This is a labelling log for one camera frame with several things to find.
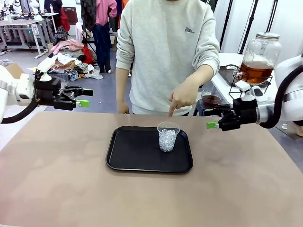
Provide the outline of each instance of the gray sweatshirt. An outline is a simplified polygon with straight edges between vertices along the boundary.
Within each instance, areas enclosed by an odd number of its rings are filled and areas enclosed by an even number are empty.
[[[214,30],[214,14],[200,0],[129,0],[118,31],[116,67],[129,70],[134,60],[130,99],[135,114],[167,115],[171,92],[197,68],[206,64],[218,72]]]

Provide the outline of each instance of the pants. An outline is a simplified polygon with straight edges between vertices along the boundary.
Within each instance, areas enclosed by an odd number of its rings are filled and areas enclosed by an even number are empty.
[[[100,73],[104,73],[110,70],[110,48],[112,43],[109,37],[109,23],[107,22],[104,26],[96,25],[92,32],[95,39]]]

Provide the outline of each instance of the plastic cup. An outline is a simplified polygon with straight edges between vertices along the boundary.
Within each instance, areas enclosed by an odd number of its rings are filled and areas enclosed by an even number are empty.
[[[159,132],[159,147],[164,152],[171,152],[174,149],[175,141],[180,128],[173,122],[162,122],[157,127]]]

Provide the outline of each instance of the glass beverage dispenser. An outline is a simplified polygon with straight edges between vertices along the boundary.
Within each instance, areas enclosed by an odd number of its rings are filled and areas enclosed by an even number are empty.
[[[266,81],[271,76],[282,48],[279,38],[280,35],[274,33],[257,33],[256,38],[248,43],[237,78],[252,85]]]

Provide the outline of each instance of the tea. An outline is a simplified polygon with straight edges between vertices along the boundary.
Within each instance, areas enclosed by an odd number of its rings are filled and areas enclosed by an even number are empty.
[[[266,63],[256,61],[250,63],[242,63],[240,72],[243,73],[245,82],[249,84],[260,84],[266,81],[273,71],[273,67]]]

